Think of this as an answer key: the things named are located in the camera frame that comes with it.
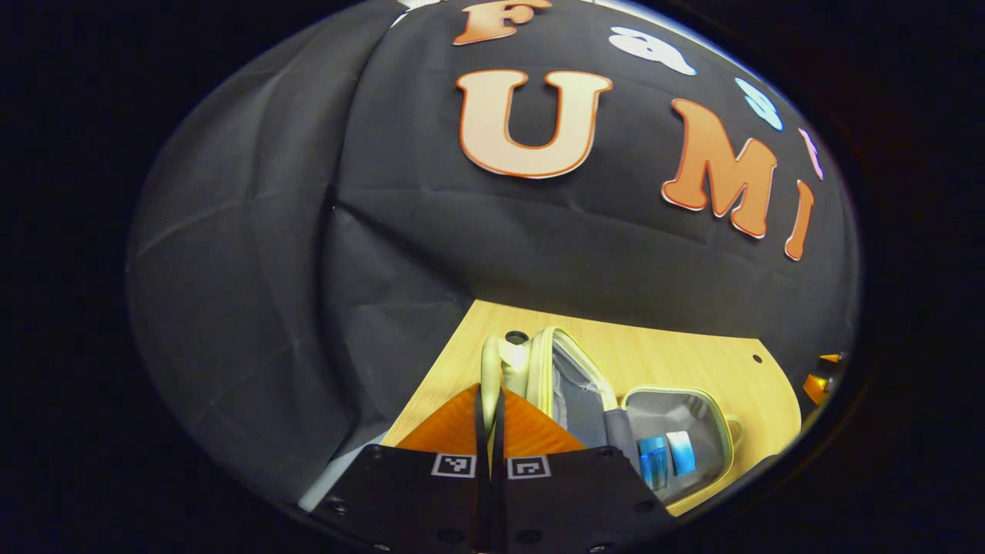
blue bottle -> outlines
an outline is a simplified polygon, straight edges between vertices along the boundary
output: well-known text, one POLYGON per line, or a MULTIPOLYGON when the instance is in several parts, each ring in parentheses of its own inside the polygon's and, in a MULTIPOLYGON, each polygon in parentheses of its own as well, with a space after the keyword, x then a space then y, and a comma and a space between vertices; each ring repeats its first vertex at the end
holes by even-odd
POLYGON ((639 441, 639 472, 651 491, 667 486, 667 442, 663 437, 639 441))

wooden table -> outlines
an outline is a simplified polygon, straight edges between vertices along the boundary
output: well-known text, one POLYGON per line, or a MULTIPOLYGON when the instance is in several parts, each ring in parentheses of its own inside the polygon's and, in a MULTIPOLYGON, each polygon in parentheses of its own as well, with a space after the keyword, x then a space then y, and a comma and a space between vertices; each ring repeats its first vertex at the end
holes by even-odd
POLYGON ((617 400, 644 384, 700 388, 746 424, 732 470, 716 485, 678 503, 671 510, 675 516, 727 487, 764 457, 779 453, 800 432, 794 390, 757 339, 631 327, 476 300, 382 443, 396 446, 431 412, 479 382, 487 336, 514 329, 533 336, 550 325, 560 326, 584 347, 617 400))

orange object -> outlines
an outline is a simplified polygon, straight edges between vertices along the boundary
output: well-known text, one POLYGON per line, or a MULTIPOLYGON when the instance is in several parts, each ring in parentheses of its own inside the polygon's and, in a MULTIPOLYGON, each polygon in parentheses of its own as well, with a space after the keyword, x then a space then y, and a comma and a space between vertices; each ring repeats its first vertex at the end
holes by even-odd
MULTIPOLYGON (((474 384, 427 416, 404 438, 398 449, 470 455, 476 453, 476 394, 474 384)), ((515 392, 503 389, 506 457, 584 450, 568 431, 515 392)))
POLYGON ((827 379, 808 375, 807 380, 804 381, 804 392, 814 401, 814 404, 821 404, 827 394, 827 379))

wooden board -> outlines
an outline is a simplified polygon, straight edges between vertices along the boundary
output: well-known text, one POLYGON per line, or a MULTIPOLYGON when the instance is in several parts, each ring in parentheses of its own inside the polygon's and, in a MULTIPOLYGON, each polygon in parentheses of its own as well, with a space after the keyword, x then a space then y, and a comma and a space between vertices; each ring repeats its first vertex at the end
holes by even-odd
POLYGON ((479 382, 487 336, 514 329, 533 336, 551 325, 560 326, 584 347, 612 384, 617 400, 647 384, 700 388, 746 424, 732 470, 716 485, 677 504, 675 516, 727 487, 764 457, 779 453, 800 432, 794 390, 757 339, 631 327, 476 300, 382 443, 396 446, 441 404, 479 382))

